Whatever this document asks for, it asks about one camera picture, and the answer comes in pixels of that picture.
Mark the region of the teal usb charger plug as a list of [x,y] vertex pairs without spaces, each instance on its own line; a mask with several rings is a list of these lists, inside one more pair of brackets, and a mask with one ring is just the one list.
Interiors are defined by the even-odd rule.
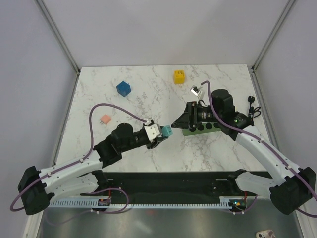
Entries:
[[161,128],[161,131],[162,131],[163,137],[170,137],[171,135],[173,135],[173,131],[170,125],[163,126]]

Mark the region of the yellow cube adapter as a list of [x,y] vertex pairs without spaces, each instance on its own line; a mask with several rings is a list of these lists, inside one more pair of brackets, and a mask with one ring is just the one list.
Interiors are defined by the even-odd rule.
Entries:
[[173,74],[173,82],[174,84],[184,84],[186,80],[185,71],[183,70],[176,70]]

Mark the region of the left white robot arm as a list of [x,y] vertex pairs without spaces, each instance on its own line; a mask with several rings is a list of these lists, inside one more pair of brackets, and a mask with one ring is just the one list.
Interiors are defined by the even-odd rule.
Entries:
[[60,198],[107,193],[109,184],[102,175],[103,168],[121,160],[126,151],[141,146],[153,149],[171,135],[169,125],[159,126],[151,122],[134,132],[130,124],[122,123],[82,159],[41,170],[35,166],[27,168],[18,184],[23,210],[27,215],[35,215]]

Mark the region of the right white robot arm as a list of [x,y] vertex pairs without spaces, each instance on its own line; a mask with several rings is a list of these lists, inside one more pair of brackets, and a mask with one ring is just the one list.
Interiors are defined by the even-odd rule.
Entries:
[[197,129],[202,123],[215,122],[221,132],[248,150],[270,174],[269,178],[238,170],[227,182],[228,192],[247,191],[271,200],[283,214],[289,215],[311,198],[316,198],[316,173],[290,161],[261,135],[252,119],[235,110],[233,98],[225,89],[209,95],[210,105],[188,102],[173,128]]

